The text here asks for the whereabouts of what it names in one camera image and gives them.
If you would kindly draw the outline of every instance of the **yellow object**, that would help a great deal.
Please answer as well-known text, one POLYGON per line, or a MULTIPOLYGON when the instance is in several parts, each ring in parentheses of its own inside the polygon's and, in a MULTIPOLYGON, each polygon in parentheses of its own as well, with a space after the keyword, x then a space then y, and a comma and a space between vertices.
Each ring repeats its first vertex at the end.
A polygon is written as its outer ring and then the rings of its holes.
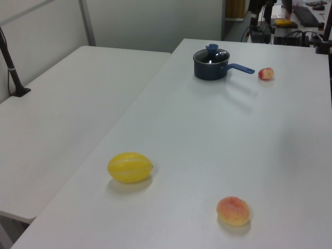
POLYGON ((276 19, 274 22, 277 26, 291 25, 292 24, 292 21, 287 20, 287 19, 276 19))
POLYGON ((152 163, 147 157, 135 152, 118 154, 107 166, 109 174, 123 183, 143 180, 150 174, 152 168, 152 163))

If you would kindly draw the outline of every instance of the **blue handle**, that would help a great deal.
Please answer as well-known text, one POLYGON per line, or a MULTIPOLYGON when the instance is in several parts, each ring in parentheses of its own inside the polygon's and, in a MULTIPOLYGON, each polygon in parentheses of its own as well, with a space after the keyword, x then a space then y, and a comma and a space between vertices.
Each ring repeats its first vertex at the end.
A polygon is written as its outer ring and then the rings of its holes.
POLYGON ((247 73, 247 74, 253 74, 253 73, 255 72, 255 70, 253 70, 253 69, 250 69, 250 68, 248 68, 248 67, 241 66, 241 65, 239 65, 239 64, 235 64, 235 63, 228 64, 228 65, 225 67, 226 70, 229 70, 229 69, 231 69, 231 68, 235 68, 235 69, 240 70, 240 71, 243 71, 243 72, 245 72, 245 73, 247 73))

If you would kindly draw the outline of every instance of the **microphone stand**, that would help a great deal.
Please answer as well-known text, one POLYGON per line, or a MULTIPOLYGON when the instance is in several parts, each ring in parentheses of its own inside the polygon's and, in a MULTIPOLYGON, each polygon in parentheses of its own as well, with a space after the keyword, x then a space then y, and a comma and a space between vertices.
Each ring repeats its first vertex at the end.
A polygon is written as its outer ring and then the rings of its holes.
POLYGON ((331 5, 330 11, 328 13, 328 18, 327 18, 327 22, 326 22, 324 35, 323 35, 323 40, 317 45, 316 53, 330 54, 331 44, 328 43, 328 38, 331 33, 331 27, 332 27, 332 5, 331 5))
POLYGON ((10 57, 9 51, 8 51, 8 47, 7 47, 7 42, 6 42, 6 38, 4 33, 2 32, 2 29, 0 27, 0 49, 2 52, 2 55, 4 56, 4 59, 6 61, 8 70, 11 74, 11 77, 14 81, 15 87, 16 87, 16 92, 14 92, 12 94, 12 96, 16 96, 16 97, 22 97, 24 95, 26 95, 28 92, 31 91, 31 89, 29 88, 24 88, 21 84, 20 78, 16 72, 15 66, 12 62, 12 59, 10 57))

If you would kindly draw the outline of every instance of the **red apple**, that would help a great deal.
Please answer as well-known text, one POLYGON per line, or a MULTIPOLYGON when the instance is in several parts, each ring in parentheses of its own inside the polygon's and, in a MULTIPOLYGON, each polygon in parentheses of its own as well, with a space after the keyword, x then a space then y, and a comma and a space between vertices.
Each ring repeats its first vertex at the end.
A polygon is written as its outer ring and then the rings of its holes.
POLYGON ((273 75, 274 75, 274 71, 270 67, 263 68, 262 70, 260 70, 258 72, 258 77, 260 79, 264 79, 264 80, 271 79, 273 77, 273 75))

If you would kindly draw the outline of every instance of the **blue pot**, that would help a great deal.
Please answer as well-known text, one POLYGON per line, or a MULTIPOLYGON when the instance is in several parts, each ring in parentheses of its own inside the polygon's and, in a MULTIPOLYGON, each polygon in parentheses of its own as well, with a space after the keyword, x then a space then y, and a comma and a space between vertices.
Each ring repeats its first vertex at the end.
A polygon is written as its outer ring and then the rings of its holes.
POLYGON ((193 55, 194 73, 196 77, 204 80, 221 79, 227 75, 231 68, 253 74, 255 70, 238 64, 228 64, 229 52, 218 49, 217 44, 210 44, 206 49, 200 50, 193 55))

